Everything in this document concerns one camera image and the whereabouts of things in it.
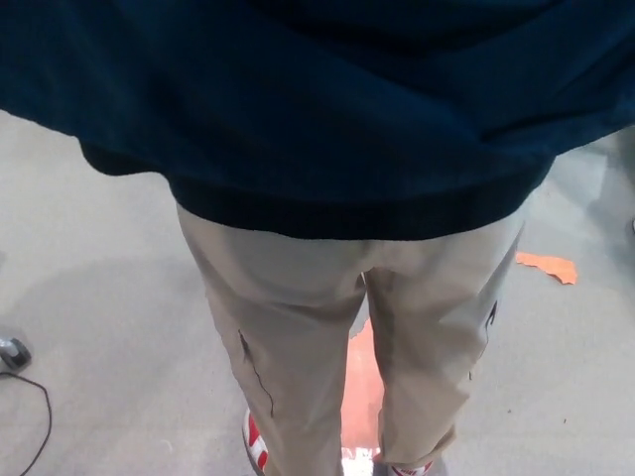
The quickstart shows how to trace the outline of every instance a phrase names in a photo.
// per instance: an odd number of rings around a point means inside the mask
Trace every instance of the khaki pants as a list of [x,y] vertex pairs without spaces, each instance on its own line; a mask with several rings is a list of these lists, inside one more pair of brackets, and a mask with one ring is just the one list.
[[299,240],[179,210],[267,476],[341,476],[350,327],[368,294],[385,385],[383,460],[412,469],[453,440],[459,387],[488,340],[523,211],[420,242]]

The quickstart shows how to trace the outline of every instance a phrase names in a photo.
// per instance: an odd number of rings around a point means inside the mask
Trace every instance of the dark blue sweatshirt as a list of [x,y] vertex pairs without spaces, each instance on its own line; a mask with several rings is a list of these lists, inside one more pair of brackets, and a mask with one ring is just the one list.
[[503,218],[634,98],[633,0],[0,2],[0,108],[300,238]]

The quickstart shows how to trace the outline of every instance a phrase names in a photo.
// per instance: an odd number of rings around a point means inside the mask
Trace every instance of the person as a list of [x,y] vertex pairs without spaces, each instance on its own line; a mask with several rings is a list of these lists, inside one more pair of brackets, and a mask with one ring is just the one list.
[[0,44],[1,108],[170,183],[267,476],[341,476],[366,294],[381,460],[425,474],[528,196],[635,119],[632,0],[5,0]]

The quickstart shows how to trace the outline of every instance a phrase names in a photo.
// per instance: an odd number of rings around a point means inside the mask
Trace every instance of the sneaker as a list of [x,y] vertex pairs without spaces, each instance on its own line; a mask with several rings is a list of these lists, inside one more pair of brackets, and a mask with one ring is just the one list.
[[[267,464],[269,452],[267,451],[265,440],[262,438],[256,426],[256,422],[249,411],[245,414],[245,420],[242,425],[242,438],[245,443],[245,449],[247,450],[247,456],[249,456],[249,462],[254,468],[254,471],[258,476],[265,476],[265,465]],[[390,466],[388,471],[390,476],[424,476],[428,474],[432,465],[433,463],[428,463],[419,469],[399,469]]]
[[258,476],[265,476],[265,465],[267,464],[269,452],[249,411],[245,414],[245,420],[242,425],[242,438],[254,471],[256,471]]
[[433,467],[433,463],[428,463],[423,468],[418,469],[399,469],[394,466],[390,467],[391,476],[424,476],[428,474],[430,468]]

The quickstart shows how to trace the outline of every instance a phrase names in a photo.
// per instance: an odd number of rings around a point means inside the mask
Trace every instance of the floor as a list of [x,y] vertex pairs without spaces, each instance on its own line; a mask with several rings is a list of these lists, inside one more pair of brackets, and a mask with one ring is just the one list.
[[[54,407],[29,476],[251,475],[165,183],[103,177],[73,139],[0,114],[0,204],[0,335],[31,346],[24,375]],[[446,474],[635,474],[633,215],[635,131],[558,160],[521,249],[573,260],[579,282],[514,267]],[[46,420],[41,393],[0,382],[0,476]]]

